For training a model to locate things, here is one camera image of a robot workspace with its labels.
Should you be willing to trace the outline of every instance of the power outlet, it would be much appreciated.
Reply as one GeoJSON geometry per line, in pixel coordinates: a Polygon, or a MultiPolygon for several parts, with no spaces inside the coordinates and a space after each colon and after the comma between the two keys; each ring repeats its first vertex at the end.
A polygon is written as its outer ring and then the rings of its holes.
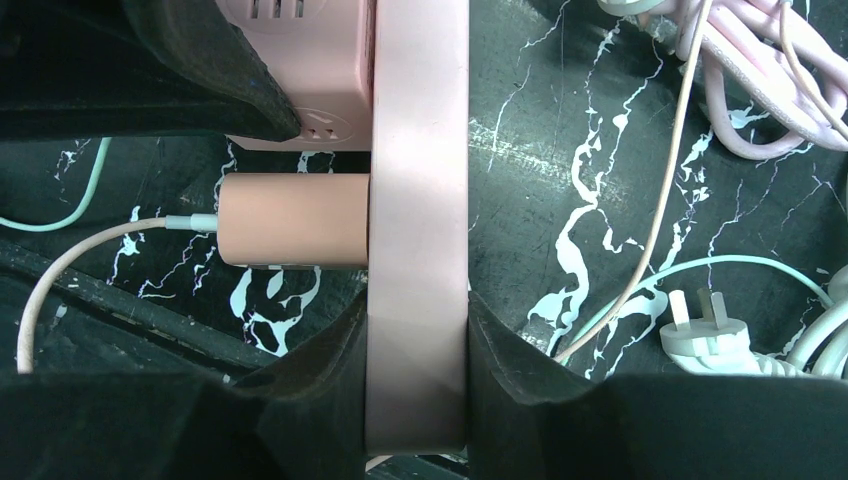
{"type": "Polygon", "coordinates": [[[343,142],[353,136],[350,124],[333,115],[312,108],[298,108],[303,129],[295,140],[303,143],[331,144],[343,142]]]}
{"type": "Polygon", "coordinates": [[[317,17],[327,0],[227,0],[227,8],[242,29],[285,35],[317,17]]]}
{"type": "Polygon", "coordinates": [[[248,150],[371,149],[375,0],[216,1],[303,125],[287,142],[231,137],[236,143],[248,150]]]}

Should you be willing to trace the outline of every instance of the power plug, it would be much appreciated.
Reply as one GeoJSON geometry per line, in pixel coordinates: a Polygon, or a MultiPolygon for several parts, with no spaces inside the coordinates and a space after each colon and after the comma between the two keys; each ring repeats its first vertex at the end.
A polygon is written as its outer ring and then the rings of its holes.
{"type": "Polygon", "coordinates": [[[692,320],[680,290],[669,293],[674,323],[660,329],[666,355],[696,375],[806,376],[791,364],[751,352],[748,325],[727,316],[724,296],[700,290],[704,318],[692,320]]]}
{"type": "Polygon", "coordinates": [[[371,150],[375,0],[217,0],[297,110],[287,142],[231,137],[248,150],[371,150]]]}

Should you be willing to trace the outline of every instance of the cable connector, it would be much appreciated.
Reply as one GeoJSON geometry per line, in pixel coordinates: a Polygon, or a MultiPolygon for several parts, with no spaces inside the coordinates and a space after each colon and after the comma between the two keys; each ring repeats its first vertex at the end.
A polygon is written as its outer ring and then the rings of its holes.
{"type": "Polygon", "coordinates": [[[195,213],[191,216],[168,215],[165,217],[168,230],[194,230],[195,232],[217,232],[218,216],[207,213],[195,213]]]}
{"type": "Polygon", "coordinates": [[[787,362],[751,352],[748,325],[727,316],[721,293],[702,289],[698,296],[704,318],[692,320],[683,292],[668,295],[674,323],[660,329],[660,339],[680,368],[696,375],[807,375],[787,362]]]}

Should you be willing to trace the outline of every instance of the black marble pattern surface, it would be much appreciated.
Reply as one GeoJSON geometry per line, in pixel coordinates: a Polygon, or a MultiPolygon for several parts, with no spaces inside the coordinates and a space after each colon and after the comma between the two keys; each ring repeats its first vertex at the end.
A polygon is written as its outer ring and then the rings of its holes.
{"type": "MultiPolygon", "coordinates": [[[[618,294],[641,254],[681,62],[592,0],[471,4],[470,288],[518,335],[552,352],[618,294]]],[[[848,54],[842,2],[809,0],[795,8],[848,54]]],[[[848,263],[845,153],[806,146],[768,162],[741,160],[714,138],[698,108],[702,100],[696,89],[652,268],[760,255],[827,283],[848,263]]],[[[739,128],[759,140],[775,135],[774,123],[746,101],[731,103],[739,128]]],[[[2,214],[28,222],[67,215],[85,188],[97,144],[0,145],[2,214]]],[[[55,258],[126,220],[214,212],[229,172],[367,169],[366,154],[247,152],[212,136],[120,138],[77,225],[49,234],[0,232],[55,258]]],[[[128,235],[75,268],[277,355],[325,327],[367,283],[361,271],[228,266],[214,236],[187,232],[128,235]]],[[[730,315],[749,323],[762,353],[785,354],[821,313],[805,287],[766,267],[699,268],[639,292],[625,306],[628,314],[569,368],[598,381],[616,372],[673,370],[657,335],[670,321],[667,292],[682,288],[694,299],[704,286],[725,293],[730,315]]]]}

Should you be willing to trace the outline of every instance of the plug prongs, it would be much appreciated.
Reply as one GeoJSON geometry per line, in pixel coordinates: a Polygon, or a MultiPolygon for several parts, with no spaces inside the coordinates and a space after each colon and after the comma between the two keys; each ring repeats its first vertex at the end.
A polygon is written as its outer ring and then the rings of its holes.
{"type": "Polygon", "coordinates": [[[704,315],[704,320],[709,323],[715,323],[711,293],[708,288],[699,288],[698,300],[701,302],[701,312],[704,315]]]}
{"type": "Polygon", "coordinates": [[[716,327],[719,330],[727,327],[730,322],[727,320],[727,306],[724,304],[724,295],[721,292],[713,293],[710,295],[710,304],[713,307],[716,327]]]}
{"type": "Polygon", "coordinates": [[[668,302],[671,304],[671,316],[678,332],[692,330],[689,324],[689,308],[686,306],[686,296],[683,290],[674,290],[668,294],[668,302]]]}

